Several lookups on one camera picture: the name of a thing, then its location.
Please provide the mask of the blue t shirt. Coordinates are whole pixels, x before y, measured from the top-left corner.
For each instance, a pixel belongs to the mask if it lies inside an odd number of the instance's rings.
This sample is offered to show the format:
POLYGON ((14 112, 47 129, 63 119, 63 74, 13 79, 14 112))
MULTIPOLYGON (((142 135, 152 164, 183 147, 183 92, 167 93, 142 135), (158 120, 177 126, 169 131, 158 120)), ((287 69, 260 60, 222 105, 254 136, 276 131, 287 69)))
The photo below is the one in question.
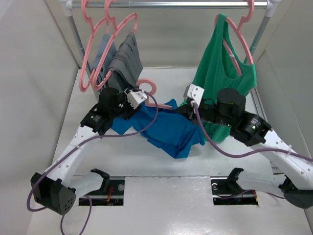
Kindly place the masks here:
MULTIPOLYGON (((117 118, 113 121, 112 130, 123 135, 131 127, 140 131, 156 115, 155 107, 141 106, 129 120, 117 118)), ((148 129, 141 133, 153 146, 162 149, 174 159, 187 158, 195 144, 205 145, 204 136, 199 126, 194 125, 172 110, 159 109, 157 118, 148 129)))

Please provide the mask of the green tank top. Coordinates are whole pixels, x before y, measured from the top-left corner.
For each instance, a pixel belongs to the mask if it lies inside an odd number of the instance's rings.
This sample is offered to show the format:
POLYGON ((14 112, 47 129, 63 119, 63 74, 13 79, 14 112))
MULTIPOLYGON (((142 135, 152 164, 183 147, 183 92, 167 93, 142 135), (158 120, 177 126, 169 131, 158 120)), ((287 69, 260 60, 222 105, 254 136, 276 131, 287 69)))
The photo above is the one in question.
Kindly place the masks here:
POLYGON ((257 85, 256 69, 253 62, 244 64, 239 60, 229 38, 230 25, 232 22, 226 15, 216 16, 213 35, 192 82, 204 89, 198 115, 190 99, 175 112, 196 125, 201 124, 209 141, 223 142, 232 136, 252 145, 261 138, 252 129, 252 120, 257 118, 245 111, 245 102, 249 91, 257 85))

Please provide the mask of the pink hanger with green shirt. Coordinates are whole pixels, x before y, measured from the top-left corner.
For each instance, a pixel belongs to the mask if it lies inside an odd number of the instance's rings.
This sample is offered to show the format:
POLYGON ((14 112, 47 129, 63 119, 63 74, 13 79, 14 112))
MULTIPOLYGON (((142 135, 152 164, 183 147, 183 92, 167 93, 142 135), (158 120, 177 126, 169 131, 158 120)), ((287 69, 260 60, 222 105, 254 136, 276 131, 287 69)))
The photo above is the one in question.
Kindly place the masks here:
POLYGON ((207 75, 212 76, 216 81, 218 79, 239 79, 242 76, 252 76, 255 78, 255 67, 253 58, 248 48, 247 42, 242 35, 242 27, 249 22, 254 13, 254 1, 248 0, 249 13, 242 16, 239 24, 236 25, 230 17, 220 13, 216 15, 214 21, 214 31, 212 37, 205 49, 200 65, 207 64, 207 75), (235 32, 240 41, 247 64, 244 64, 238 58, 229 36, 229 28, 235 32))

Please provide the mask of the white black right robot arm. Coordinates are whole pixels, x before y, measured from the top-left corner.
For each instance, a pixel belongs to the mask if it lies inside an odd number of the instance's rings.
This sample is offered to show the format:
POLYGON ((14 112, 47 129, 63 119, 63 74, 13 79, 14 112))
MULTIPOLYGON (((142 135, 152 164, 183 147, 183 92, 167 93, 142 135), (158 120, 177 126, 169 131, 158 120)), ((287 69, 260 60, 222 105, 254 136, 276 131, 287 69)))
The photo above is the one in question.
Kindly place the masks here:
POLYGON ((313 160, 296 153, 262 117, 247 112, 246 97, 237 90, 221 89, 215 104, 207 104, 203 95, 203 88, 190 84, 184 93, 186 103, 175 112, 199 125, 204 136, 221 154, 239 159, 261 153, 281 170, 281 174, 275 176, 234 168, 227 177, 227 189, 232 193, 237 193, 241 189, 262 191, 282 197, 298 208, 311 208, 313 160), (204 121, 229 127, 230 135, 250 147, 251 151, 237 155, 223 151, 208 136, 202 124, 204 121))

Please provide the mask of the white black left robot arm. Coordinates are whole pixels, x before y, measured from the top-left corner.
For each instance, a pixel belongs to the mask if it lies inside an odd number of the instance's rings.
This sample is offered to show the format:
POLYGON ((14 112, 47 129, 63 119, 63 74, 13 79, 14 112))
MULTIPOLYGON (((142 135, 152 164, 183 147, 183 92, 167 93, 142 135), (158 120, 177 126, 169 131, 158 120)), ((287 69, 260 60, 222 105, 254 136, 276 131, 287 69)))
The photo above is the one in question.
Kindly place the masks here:
POLYGON ((105 88, 98 102, 80 122, 64 152, 44 173, 32 176, 29 197, 43 208, 65 215, 86 194, 93 191, 106 193, 109 189, 107 173, 92 169, 79 178, 75 178, 74 173, 95 141, 106 136, 113 120, 131 117, 146 99, 147 95, 138 89, 126 89, 121 93, 115 88, 105 88))

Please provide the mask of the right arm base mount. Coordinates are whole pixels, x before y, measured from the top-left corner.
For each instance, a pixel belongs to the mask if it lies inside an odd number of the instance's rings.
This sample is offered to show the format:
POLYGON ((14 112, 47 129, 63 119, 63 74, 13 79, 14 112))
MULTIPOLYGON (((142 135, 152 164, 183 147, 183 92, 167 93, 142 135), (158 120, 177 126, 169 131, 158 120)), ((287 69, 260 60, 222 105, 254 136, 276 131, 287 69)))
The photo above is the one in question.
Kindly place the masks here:
POLYGON ((243 190, 231 184, 227 177, 211 177, 211 189, 214 206, 258 205, 254 190, 243 190))

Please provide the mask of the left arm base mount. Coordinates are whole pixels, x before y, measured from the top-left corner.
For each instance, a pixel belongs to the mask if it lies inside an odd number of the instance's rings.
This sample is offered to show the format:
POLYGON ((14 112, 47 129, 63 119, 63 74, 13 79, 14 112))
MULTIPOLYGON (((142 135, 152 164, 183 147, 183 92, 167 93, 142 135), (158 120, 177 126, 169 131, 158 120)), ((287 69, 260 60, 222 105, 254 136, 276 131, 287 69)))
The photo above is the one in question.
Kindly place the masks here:
POLYGON ((125 177, 111 177, 105 192, 97 190, 87 196, 93 206, 123 206, 125 192, 125 177))

